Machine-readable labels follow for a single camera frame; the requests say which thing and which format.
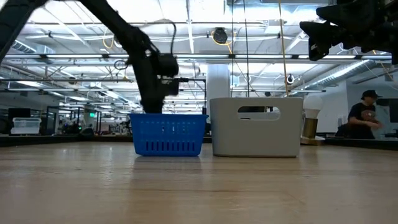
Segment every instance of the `ceiling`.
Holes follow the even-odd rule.
[[[278,60],[257,59],[231,61],[228,57],[218,60],[195,59],[200,54],[250,54],[250,55],[282,55],[282,38],[280,38],[280,14],[278,1],[267,0],[108,0],[119,15],[134,26],[141,27],[149,35],[161,52],[170,51],[173,26],[158,22],[148,22],[160,19],[170,19],[176,23],[177,35],[173,52],[189,54],[186,59],[179,59],[180,76],[205,79],[206,66],[209,63],[223,63],[234,70],[233,75],[239,77],[239,86],[233,96],[244,96],[246,92],[246,77],[249,75],[253,89],[284,89],[284,64]],[[285,52],[288,55],[307,55],[308,37],[299,27],[300,21],[317,21],[315,9],[328,5],[329,0],[286,0],[282,3],[282,19]],[[229,45],[219,45],[212,39],[216,27],[222,27],[228,34]],[[65,82],[50,82],[43,85],[54,88],[79,89],[125,89],[131,91],[114,91],[116,96],[99,94],[100,91],[67,92],[53,91],[63,96],[79,96],[95,102],[138,103],[139,94],[134,82],[132,68],[125,71],[114,70],[112,59],[82,59],[73,55],[80,54],[125,54],[113,41],[113,34],[92,13],[78,1],[49,1],[44,7],[37,9],[23,28],[18,44],[9,51],[9,55],[24,54],[21,49],[34,49],[35,54],[71,54],[68,59],[54,58],[52,64],[37,59],[7,58],[3,67],[17,71],[13,77],[51,78],[54,80],[87,79],[90,82],[69,84]],[[343,50],[340,46],[333,47],[330,55],[355,54],[353,50]],[[351,63],[343,58],[339,60],[320,60],[311,62],[305,60],[287,60],[286,72],[295,78],[294,86],[300,88],[316,79],[321,74],[340,64]],[[2,73],[3,78],[11,77]],[[101,82],[113,79],[113,82]],[[21,83],[13,83],[13,88],[34,87]],[[177,97],[185,99],[180,104],[171,103],[166,107],[194,108],[187,112],[199,113],[204,102],[194,101],[204,99],[203,82],[189,82],[182,88],[184,91]]]

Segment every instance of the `blue basket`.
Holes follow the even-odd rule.
[[[142,156],[197,156],[207,115],[130,114],[136,153]]]

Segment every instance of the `white plastic bin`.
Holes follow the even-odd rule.
[[[11,134],[38,134],[40,131],[40,118],[14,118],[14,127]]]

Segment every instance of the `black t-shirt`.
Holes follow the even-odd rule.
[[[366,106],[363,103],[357,103],[349,112],[348,119],[354,117],[360,121],[372,121],[376,115],[374,105]],[[350,138],[355,139],[374,139],[372,129],[363,124],[351,124],[349,126]]]

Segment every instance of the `person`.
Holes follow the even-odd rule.
[[[376,119],[374,103],[380,96],[374,90],[362,94],[362,102],[355,104],[348,115],[349,137],[353,139],[374,139],[372,129],[382,128]]]

